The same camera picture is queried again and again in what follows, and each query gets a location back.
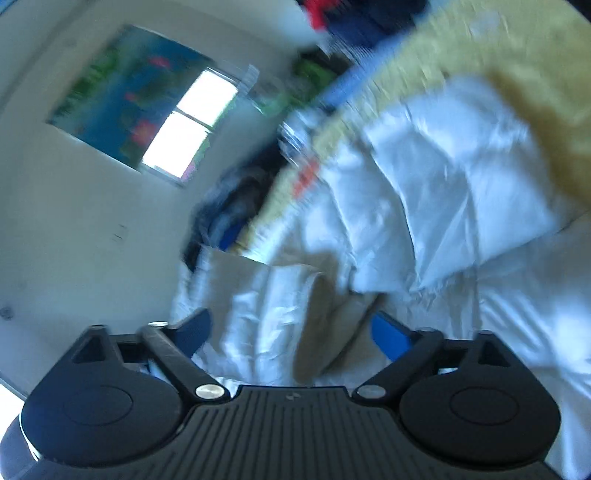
yellow bed sheet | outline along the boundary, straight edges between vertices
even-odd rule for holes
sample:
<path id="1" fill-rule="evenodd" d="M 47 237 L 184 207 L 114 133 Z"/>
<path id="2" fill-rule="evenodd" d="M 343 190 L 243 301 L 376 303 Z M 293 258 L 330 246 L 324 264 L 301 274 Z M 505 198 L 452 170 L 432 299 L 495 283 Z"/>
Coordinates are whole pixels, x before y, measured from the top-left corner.
<path id="1" fill-rule="evenodd" d="M 591 205 L 591 24 L 564 0 L 454 0 L 368 82 L 352 102 L 354 121 L 347 106 L 319 132 L 320 162 L 360 122 L 458 74 L 487 77 L 532 126 L 558 187 Z M 276 182 L 244 243 L 264 240 L 292 202 L 295 177 Z"/>

ceiling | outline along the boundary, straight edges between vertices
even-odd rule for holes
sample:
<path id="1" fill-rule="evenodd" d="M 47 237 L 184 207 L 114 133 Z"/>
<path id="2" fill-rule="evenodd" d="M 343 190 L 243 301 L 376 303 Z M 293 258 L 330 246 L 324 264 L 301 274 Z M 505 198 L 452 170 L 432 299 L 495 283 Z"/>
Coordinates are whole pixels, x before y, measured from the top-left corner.
<path id="1" fill-rule="evenodd" d="M 296 0 L 173 0 L 286 51 L 315 44 L 317 34 Z"/>

window frame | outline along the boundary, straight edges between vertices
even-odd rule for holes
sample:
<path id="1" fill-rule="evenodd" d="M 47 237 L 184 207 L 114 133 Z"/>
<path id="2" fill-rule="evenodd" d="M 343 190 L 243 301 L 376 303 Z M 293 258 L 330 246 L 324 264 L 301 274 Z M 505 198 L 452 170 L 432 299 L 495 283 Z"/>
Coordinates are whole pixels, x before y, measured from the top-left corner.
<path id="1" fill-rule="evenodd" d="M 201 151 L 201 149 L 203 148 L 203 146 L 205 145 L 206 142 L 209 141 L 209 145 L 211 145 L 211 142 L 212 142 L 213 137 L 215 137 L 216 132 L 220 128 L 220 125 L 222 125 L 223 122 L 224 122 L 225 113 L 227 112 L 228 107 L 230 107 L 230 105 L 234 103 L 234 101 L 236 100 L 236 97 L 238 97 L 238 95 L 240 94 L 240 88 L 239 88 L 240 81 L 237 78 L 229 75 L 228 73 L 222 72 L 221 70 L 215 68 L 215 66 L 213 66 L 213 67 L 207 67 L 207 68 L 203 69 L 203 71 L 195 79 L 195 82 L 205 72 L 211 72 L 211 73 L 217 75 L 218 77 L 222 78 L 223 80 L 226 80 L 227 82 L 231 83 L 232 85 L 234 85 L 234 87 L 236 87 L 237 92 L 236 92 L 236 95 L 233 97 L 233 99 L 230 100 L 230 102 L 226 105 L 226 108 L 222 111 L 222 113 L 220 113 L 220 116 L 218 117 L 218 119 L 216 120 L 216 122 L 215 122 L 214 125 L 208 125 L 205 122 L 202 122 L 201 120 L 196 119 L 192 115 L 189 115 L 187 112 L 184 112 L 180 108 L 178 108 L 178 105 L 174 107 L 174 109 L 173 109 L 172 112 L 170 112 L 171 114 L 173 112 L 176 112 L 176 113 L 179 113 L 179 114 L 185 116 L 189 120 L 192 120 L 192 121 L 198 123 L 199 125 L 201 125 L 207 131 L 207 137 L 205 138 L 205 140 L 203 140 L 203 143 L 201 144 L 201 146 L 199 147 L 199 149 L 195 152 L 195 155 L 193 156 L 193 159 L 195 159 L 195 157 L 199 154 L 199 152 Z M 147 172 L 149 172 L 149 173 L 151 173 L 153 175 L 156 175 L 157 177 L 160 177 L 160 178 L 165 179 L 165 180 L 168 180 L 168 181 L 172 181 L 173 183 L 175 183 L 176 185 L 178 185 L 180 187 L 184 187 L 186 185 L 186 183 L 187 183 L 187 182 L 183 181 L 183 179 L 181 179 L 179 177 L 176 177 L 175 175 L 167 172 L 166 170 L 163 170 L 162 168 L 150 167 L 149 165 L 146 165 L 144 163 L 144 159 L 143 158 L 142 158 L 142 161 L 140 162 L 140 164 L 138 166 L 138 171 L 140 171 L 142 173 L 145 172 L 145 171 L 147 171 Z"/>

red cloth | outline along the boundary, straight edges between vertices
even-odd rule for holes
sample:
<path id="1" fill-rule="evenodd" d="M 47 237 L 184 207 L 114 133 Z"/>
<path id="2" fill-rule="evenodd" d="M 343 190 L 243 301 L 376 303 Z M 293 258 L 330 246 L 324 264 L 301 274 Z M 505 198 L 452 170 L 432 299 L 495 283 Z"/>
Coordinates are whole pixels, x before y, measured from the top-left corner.
<path id="1" fill-rule="evenodd" d="M 308 11 L 312 28 L 314 28 L 314 30 L 322 30 L 323 28 L 326 28 L 324 12 L 336 7 L 339 3 L 340 0 L 306 0 L 304 7 Z"/>

ribbed black surface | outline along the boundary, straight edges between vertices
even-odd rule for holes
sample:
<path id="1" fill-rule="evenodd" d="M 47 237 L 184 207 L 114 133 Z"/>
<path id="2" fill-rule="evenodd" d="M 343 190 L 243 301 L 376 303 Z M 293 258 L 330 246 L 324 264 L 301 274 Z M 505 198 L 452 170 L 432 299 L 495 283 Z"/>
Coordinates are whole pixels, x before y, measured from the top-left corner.
<path id="1" fill-rule="evenodd" d="M 198 407 L 153 455 L 103 469 L 39 462 L 25 480 L 557 480 L 538 464 L 464 471 L 435 460 L 387 410 L 361 407 L 341 388 L 244 387 L 230 403 Z"/>

